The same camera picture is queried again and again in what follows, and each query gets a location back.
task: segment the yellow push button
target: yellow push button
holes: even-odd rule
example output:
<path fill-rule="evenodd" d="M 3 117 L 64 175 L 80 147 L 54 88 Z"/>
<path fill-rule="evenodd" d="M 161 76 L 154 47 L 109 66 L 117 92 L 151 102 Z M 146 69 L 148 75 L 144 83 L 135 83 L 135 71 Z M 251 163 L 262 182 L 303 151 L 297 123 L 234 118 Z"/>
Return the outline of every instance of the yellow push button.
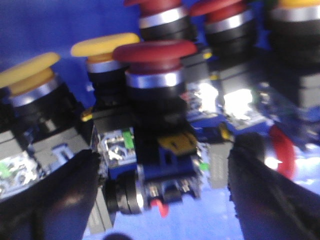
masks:
<path fill-rule="evenodd" d="M 138 42 L 140 42 L 139 36 L 131 32 L 101 36 L 73 45 L 71 55 L 88 57 L 89 63 L 101 63 L 111 61 L 112 53 L 117 47 Z"/>
<path fill-rule="evenodd" d="M 320 5 L 320 0 L 280 0 L 280 7 L 283 8 L 304 8 Z"/>
<path fill-rule="evenodd" d="M 36 89 L 55 76 L 50 67 L 59 60 L 57 53 L 48 52 L 13 66 L 0 73 L 0 88 L 9 87 L 11 96 Z"/>

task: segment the red push button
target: red push button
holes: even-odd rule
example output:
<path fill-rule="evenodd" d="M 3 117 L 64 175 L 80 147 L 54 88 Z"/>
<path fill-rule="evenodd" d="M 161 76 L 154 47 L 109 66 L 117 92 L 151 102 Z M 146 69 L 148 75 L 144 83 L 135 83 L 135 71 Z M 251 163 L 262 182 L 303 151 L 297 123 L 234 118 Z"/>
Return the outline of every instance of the red push button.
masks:
<path fill-rule="evenodd" d="M 147 17 L 180 7 L 181 0 L 124 0 L 124 6 L 139 4 L 141 16 Z"/>
<path fill-rule="evenodd" d="M 282 163 L 277 171 L 288 179 L 292 179 L 296 172 L 296 153 L 293 142 L 276 126 L 272 126 L 269 135 L 276 153 Z"/>
<path fill-rule="evenodd" d="M 190 15 L 205 15 L 206 23 L 210 24 L 238 15 L 246 9 L 243 0 L 201 0 L 191 7 Z"/>
<path fill-rule="evenodd" d="M 180 69 L 180 58 L 196 52 L 195 44 L 187 40 L 146 41 L 118 47 L 113 59 L 130 63 L 133 74 L 161 74 Z"/>

